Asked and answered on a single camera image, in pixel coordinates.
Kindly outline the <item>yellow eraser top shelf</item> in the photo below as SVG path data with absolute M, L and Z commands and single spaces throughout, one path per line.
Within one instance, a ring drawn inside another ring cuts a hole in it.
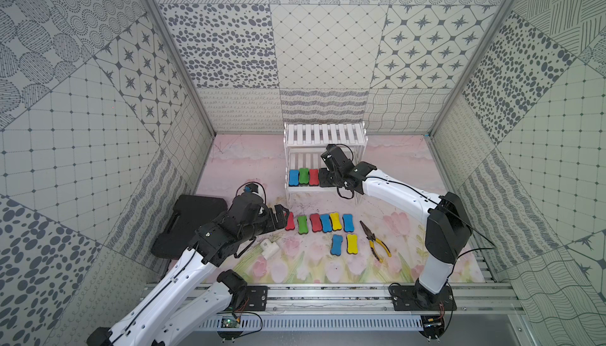
M 339 213 L 330 213 L 329 217 L 331 220 L 332 231 L 336 232 L 336 231 L 342 230 L 342 224 L 341 224 Z

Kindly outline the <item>blue eraser top shelf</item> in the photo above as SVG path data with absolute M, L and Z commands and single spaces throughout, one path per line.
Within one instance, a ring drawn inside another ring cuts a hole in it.
M 331 218 L 330 215 L 325 213 L 320 215 L 320 222 L 321 222 L 321 226 L 322 226 L 322 232 L 324 233 L 328 233 L 328 232 L 332 232 L 332 223 L 331 223 Z
M 350 213 L 345 213 L 342 215 L 343 221 L 343 230 L 348 233 L 352 233 L 355 231 L 353 215 Z

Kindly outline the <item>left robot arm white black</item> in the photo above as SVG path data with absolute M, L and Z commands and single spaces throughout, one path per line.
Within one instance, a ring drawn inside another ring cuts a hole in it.
M 174 268 L 129 314 L 112 327 L 99 327 L 88 345 L 173 345 L 222 311 L 234 312 L 246 301 L 246 281 L 233 270 L 219 274 L 215 283 L 191 303 L 188 295 L 225 260 L 243 254 L 240 246 L 259 235 L 285 229 L 290 211 L 269 208 L 253 192 L 236 196 L 229 209 L 202 224 Z

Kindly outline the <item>red eraser top shelf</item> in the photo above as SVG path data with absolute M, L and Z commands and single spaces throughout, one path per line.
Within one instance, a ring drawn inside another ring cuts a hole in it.
M 293 231 L 295 230 L 295 222 L 294 222 L 294 214 L 293 213 L 289 213 L 288 217 L 287 217 L 287 225 L 285 227 L 286 231 Z
M 309 216 L 309 218 L 310 218 L 310 222 L 311 222 L 311 226 L 312 226 L 312 231 L 313 232 L 322 232 L 323 227 L 322 227 L 320 215 L 318 213 L 312 213 Z

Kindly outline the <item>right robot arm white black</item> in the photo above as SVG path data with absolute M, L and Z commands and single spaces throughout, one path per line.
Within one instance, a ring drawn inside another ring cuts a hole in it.
M 413 298 L 420 307 L 435 303 L 473 234 L 460 197 L 452 192 L 426 193 L 396 180 L 373 164 L 365 161 L 355 164 L 336 144 L 328 145 L 321 159 L 333 187 L 381 199 L 424 225 L 429 257 L 415 281 Z

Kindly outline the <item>green eraser shelf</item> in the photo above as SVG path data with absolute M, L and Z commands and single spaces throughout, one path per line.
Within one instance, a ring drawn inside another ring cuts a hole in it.
M 305 215 L 298 216 L 297 223 L 298 223 L 298 233 L 300 235 L 305 235 L 305 234 L 309 233 L 307 216 L 305 216 Z
M 299 178 L 298 178 L 299 184 L 301 186 L 309 185 L 309 182 L 310 182 L 309 169 L 307 169 L 307 168 L 298 169 L 298 173 L 299 173 Z

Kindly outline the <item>blue eraser shelf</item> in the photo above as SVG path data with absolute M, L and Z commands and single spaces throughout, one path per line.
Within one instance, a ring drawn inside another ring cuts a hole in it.
M 345 213 L 342 215 L 343 221 L 343 230 L 348 233 L 352 233 L 355 231 L 353 215 L 350 213 Z
M 298 187 L 299 186 L 299 177 L 300 172 L 298 169 L 291 169 L 288 175 L 288 185 L 290 187 Z
M 341 235 L 334 234 L 331 241 L 330 254 L 334 256 L 342 255 L 342 242 L 343 238 Z
M 332 223 L 331 223 L 331 218 L 330 215 L 325 213 L 320 215 L 320 222 L 321 222 L 321 226 L 322 226 L 322 232 L 324 233 L 328 233 L 328 232 L 332 232 Z

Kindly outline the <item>green eraser top shelf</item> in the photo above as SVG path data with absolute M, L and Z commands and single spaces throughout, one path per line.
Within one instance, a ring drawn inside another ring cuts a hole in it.
M 309 233 L 307 216 L 305 216 L 305 215 L 298 216 L 297 223 L 298 223 L 298 233 L 300 235 L 305 235 L 305 234 Z

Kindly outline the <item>red eraser shelf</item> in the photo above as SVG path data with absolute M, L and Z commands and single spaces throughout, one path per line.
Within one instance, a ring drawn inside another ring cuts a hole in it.
M 318 169 L 309 170 L 309 186 L 318 187 L 320 186 L 320 177 Z
M 295 230 L 295 222 L 294 222 L 294 214 L 293 213 L 289 213 L 288 217 L 287 217 L 287 225 L 285 227 L 286 231 L 293 231 Z
M 322 227 L 320 215 L 318 213 L 312 213 L 309 216 L 309 218 L 310 218 L 310 222 L 311 222 L 311 226 L 312 226 L 312 231 L 313 232 L 322 232 L 323 227 Z

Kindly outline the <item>yellow eraser shelf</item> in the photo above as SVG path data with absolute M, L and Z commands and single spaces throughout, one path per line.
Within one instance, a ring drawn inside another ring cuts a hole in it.
M 358 236 L 355 234 L 347 234 L 347 254 L 358 254 Z
M 339 213 L 330 213 L 329 217 L 331 220 L 332 231 L 336 232 L 336 231 L 342 230 L 342 224 L 341 224 Z

